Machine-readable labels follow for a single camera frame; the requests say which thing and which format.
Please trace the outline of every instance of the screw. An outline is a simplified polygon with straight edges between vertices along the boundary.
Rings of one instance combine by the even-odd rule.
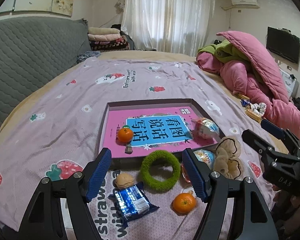
[[[220,177],[220,173],[217,172],[217,171],[213,171],[213,172],[211,172],[211,176],[214,177],[214,178],[219,178]]]
[[[81,178],[82,172],[81,172],[81,171],[77,171],[77,172],[75,172],[75,173],[73,174],[73,176],[74,176],[76,179]]]
[[[47,184],[49,182],[49,178],[48,177],[45,177],[41,180],[41,183],[42,184]]]
[[[252,183],[253,182],[253,179],[251,177],[246,177],[245,180],[248,183]]]

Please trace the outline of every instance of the stack of folded blankets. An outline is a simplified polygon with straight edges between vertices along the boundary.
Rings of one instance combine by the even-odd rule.
[[[118,29],[90,27],[88,38],[91,50],[108,52],[130,49],[126,36],[121,36]]]

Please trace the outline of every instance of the orange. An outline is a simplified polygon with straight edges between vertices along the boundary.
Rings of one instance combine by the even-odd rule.
[[[180,214],[188,214],[195,207],[197,201],[190,193],[181,193],[173,200],[173,209]]]
[[[118,132],[118,140],[123,143],[127,143],[133,138],[133,131],[129,128],[122,128]]]

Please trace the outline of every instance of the pink comforter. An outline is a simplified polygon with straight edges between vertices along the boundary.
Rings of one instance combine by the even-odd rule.
[[[251,66],[237,60],[223,64],[210,53],[201,52],[197,55],[198,66],[207,72],[219,74],[233,94],[246,95],[252,103],[265,103],[265,118],[283,129],[289,129],[300,139],[300,111],[289,102],[278,66],[266,48],[247,33],[229,31],[217,35],[224,36],[250,59],[264,83],[256,80]]]

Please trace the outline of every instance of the air conditioner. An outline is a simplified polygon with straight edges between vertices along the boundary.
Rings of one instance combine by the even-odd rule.
[[[240,8],[259,9],[258,0],[231,0],[232,5]]]

